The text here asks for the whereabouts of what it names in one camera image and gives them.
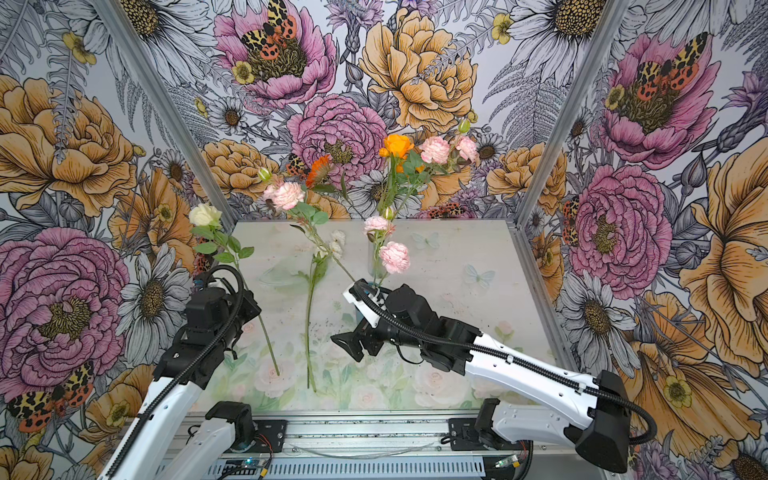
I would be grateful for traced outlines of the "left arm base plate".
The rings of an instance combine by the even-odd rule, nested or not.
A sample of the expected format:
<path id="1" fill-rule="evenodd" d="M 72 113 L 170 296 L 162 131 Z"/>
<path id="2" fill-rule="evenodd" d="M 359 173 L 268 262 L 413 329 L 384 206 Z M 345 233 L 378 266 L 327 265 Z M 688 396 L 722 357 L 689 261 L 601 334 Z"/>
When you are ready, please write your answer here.
<path id="1" fill-rule="evenodd" d="M 286 420 L 252 419 L 235 423 L 235 440 L 230 453 L 281 453 L 286 439 Z"/>

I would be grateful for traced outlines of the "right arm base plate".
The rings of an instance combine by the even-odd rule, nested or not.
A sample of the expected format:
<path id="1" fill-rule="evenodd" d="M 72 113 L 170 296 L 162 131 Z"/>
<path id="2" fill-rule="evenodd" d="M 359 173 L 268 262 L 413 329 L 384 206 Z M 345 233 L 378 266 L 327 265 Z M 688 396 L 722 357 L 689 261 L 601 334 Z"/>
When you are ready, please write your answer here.
<path id="1" fill-rule="evenodd" d="M 476 420 L 468 417 L 453 417 L 447 420 L 448 432 L 440 439 L 442 445 L 448 445 L 452 451 L 530 451 L 531 441 L 511 443 L 490 430 L 480 431 L 475 427 Z"/>

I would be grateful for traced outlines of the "small pink carnation stem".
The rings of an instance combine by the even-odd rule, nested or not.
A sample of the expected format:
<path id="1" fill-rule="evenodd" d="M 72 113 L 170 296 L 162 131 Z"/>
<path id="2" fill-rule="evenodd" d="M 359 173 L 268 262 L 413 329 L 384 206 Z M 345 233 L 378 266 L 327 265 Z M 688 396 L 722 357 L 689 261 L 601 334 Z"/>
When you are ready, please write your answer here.
<path id="1" fill-rule="evenodd" d="M 409 249 L 392 239 L 395 225 L 391 220 L 383 216 L 370 217 L 364 222 L 364 232 L 369 242 L 376 243 L 378 256 L 389 273 L 388 276 L 403 274 L 409 270 L 411 266 Z M 373 284 L 379 286 L 385 279 L 373 280 Z"/>

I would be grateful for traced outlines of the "cream rose stem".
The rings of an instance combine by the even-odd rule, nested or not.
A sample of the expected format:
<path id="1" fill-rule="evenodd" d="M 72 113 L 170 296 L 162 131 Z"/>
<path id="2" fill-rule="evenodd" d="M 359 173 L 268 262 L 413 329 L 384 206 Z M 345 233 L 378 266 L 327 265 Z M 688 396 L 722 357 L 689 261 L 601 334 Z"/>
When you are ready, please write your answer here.
<path id="1" fill-rule="evenodd" d="M 219 264 L 231 264 L 240 269 L 241 261 L 250 257 L 254 248 L 243 247 L 236 237 L 225 232 L 222 215 L 208 203 L 200 203 L 190 210 L 191 233 L 202 240 L 194 249 L 199 254 L 211 256 Z"/>

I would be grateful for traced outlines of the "clear ribbed glass vase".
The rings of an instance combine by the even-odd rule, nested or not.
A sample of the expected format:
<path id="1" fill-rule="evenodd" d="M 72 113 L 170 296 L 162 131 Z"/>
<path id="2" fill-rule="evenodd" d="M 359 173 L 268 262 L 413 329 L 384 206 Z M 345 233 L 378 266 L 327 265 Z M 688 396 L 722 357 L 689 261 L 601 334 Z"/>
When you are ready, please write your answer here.
<path id="1" fill-rule="evenodd" d="M 383 280 L 389 273 L 382 264 L 381 259 L 378 256 L 378 250 L 375 242 L 368 243 L 368 252 L 366 255 L 368 273 L 373 280 Z"/>

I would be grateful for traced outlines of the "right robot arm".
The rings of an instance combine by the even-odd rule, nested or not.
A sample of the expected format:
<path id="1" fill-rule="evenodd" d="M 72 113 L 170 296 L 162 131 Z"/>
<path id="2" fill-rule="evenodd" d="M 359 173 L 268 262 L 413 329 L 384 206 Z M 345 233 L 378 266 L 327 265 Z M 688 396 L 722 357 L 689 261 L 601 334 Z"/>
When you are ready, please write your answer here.
<path id="1" fill-rule="evenodd" d="M 403 284 L 390 290 L 363 279 L 343 293 L 362 318 L 332 342 L 357 362 L 386 344 L 413 348 L 436 371 L 484 380 L 543 407 L 522 413 L 498 398 L 483 401 L 473 421 L 449 439 L 529 456 L 535 444 L 571 446 L 588 463 L 624 474 L 632 447 L 658 432 L 653 417 L 630 401 L 618 375 L 596 376 L 559 368 L 518 352 L 461 320 L 438 315 L 427 300 Z"/>

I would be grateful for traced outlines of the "yellow orange poppy stem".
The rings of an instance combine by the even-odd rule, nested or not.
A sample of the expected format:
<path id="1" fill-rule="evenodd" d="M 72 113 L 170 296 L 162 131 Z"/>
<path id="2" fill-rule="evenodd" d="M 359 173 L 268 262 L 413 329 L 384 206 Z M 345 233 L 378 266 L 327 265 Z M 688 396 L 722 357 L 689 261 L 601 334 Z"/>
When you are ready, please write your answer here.
<path id="1" fill-rule="evenodd" d="M 379 151 L 386 171 L 377 212 L 389 219 L 409 218 L 420 209 L 428 177 L 410 137 L 390 134 Z"/>

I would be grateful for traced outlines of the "large pink peony stem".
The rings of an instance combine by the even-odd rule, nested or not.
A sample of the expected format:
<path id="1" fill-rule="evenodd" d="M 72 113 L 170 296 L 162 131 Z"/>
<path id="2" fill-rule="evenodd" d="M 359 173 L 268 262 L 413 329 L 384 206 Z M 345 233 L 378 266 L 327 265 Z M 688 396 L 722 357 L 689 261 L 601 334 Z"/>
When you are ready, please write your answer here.
<path id="1" fill-rule="evenodd" d="M 409 155 L 406 172 L 427 179 L 434 175 L 460 173 L 469 165 L 478 166 L 479 148 L 469 136 L 471 126 L 469 119 L 462 119 L 452 137 L 431 136 L 425 139 Z"/>

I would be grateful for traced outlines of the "teal ceramic vase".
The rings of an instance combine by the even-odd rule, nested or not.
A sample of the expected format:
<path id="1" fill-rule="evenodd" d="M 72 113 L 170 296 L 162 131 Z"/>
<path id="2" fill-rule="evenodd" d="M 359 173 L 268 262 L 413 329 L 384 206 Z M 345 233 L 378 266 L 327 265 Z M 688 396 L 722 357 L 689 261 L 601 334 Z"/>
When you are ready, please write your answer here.
<path id="1" fill-rule="evenodd" d="M 357 306 L 354 306 L 354 317 L 356 324 L 360 324 L 363 320 L 365 320 L 365 316 Z"/>

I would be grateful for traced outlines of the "orange marigold flower stem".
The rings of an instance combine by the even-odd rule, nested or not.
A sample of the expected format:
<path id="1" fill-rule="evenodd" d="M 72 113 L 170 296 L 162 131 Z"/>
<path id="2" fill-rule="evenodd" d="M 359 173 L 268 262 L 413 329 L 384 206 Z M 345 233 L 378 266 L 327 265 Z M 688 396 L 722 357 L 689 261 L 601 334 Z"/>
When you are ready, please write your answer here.
<path id="1" fill-rule="evenodd" d="M 330 178 L 333 169 L 332 156 L 330 154 L 319 157 L 310 167 L 306 175 L 305 185 L 315 192 L 333 193 L 338 187 Z"/>

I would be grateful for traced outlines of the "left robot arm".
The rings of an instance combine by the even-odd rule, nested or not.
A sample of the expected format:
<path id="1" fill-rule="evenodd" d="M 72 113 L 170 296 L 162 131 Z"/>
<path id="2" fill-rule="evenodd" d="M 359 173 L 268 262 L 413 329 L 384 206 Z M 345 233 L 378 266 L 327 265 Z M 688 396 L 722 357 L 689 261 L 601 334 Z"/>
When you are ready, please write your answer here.
<path id="1" fill-rule="evenodd" d="M 101 479 L 152 479 L 190 408 L 223 363 L 242 327 L 261 313 L 253 293 L 217 286 L 192 294 L 187 323 L 161 355 L 139 412 Z"/>

